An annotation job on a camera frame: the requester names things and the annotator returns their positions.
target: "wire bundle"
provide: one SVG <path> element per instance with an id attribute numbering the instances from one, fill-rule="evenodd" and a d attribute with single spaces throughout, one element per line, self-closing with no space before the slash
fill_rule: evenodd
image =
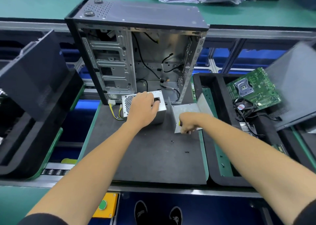
<path id="1" fill-rule="evenodd" d="M 120 106 L 120 108 L 119 108 L 119 111 L 118 111 L 118 116 L 116 116 L 115 115 L 115 113 L 114 113 L 114 111 L 113 111 L 113 104 L 109 104 L 109 106 L 110 106 L 110 110 L 111 110 L 111 112 L 112 112 L 112 115 L 113 115 L 113 117 L 116 119 L 116 120 L 124 120 L 122 117 L 121 117 L 121 110 L 122 110 L 122 107 Z"/>

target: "sneaker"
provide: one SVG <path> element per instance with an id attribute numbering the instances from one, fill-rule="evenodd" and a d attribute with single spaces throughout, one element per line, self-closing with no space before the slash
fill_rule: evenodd
<path id="1" fill-rule="evenodd" d="M 173 207 L 169 214 L 169 219 L 174 220 L 174 224 L 181 225 L 182 224 L 182 211 L 179 207 Z"/>
<path id="2" fill-rule="evenodd" d="M 137 225 L 147 225 L 148 211 L 146 204 L 142 200 L 135 204 L 134 217 Z"/>

